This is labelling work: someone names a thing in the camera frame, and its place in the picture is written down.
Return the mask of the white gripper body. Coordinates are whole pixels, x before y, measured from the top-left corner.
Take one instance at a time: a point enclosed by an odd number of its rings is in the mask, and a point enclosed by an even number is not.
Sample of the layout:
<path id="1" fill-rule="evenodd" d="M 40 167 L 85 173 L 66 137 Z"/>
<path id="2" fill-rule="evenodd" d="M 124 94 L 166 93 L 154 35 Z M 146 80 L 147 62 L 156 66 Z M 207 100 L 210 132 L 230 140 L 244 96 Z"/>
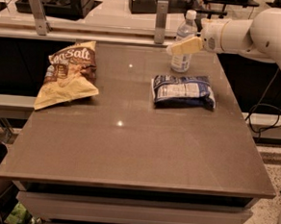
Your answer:
<path id="1" fill-rule="evenodd" d="M 201 39 L 204 48 L 208 52 L 222 53 L 222 47 L 220 44 L 222 28 L 225 25 L 222 20 L 213 20 L 204 18 L 202 20 Z"/>

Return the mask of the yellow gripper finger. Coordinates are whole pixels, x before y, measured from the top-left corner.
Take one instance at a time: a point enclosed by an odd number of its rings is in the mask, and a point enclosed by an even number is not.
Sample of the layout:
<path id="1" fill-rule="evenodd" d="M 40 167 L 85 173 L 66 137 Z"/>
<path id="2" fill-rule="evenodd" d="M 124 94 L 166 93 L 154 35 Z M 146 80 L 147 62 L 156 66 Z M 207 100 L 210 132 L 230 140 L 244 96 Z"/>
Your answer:
<path id="1" fill-rule="evenodd" d="M 202 39 L 200 37 L 185 37 L 175 41 L 166 48 L 170 56 L 188 55 L 199 52 L 203 49 Z"/>

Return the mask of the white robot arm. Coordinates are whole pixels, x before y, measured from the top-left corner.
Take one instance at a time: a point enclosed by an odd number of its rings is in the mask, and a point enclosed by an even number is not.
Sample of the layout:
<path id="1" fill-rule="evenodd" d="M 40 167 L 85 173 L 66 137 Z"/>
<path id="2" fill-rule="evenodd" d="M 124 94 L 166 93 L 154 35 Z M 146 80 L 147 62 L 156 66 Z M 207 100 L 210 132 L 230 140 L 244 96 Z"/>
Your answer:
<path id="1" fill-rule="evenodd" d="M 166 48 L 171 56 L 205 49 L 239 54 L 259 62 L 275 62 L 281 71 L 281 9 L 267 8 L 255 18 L 202 20 L 199 37 L 185 37 Z"/>

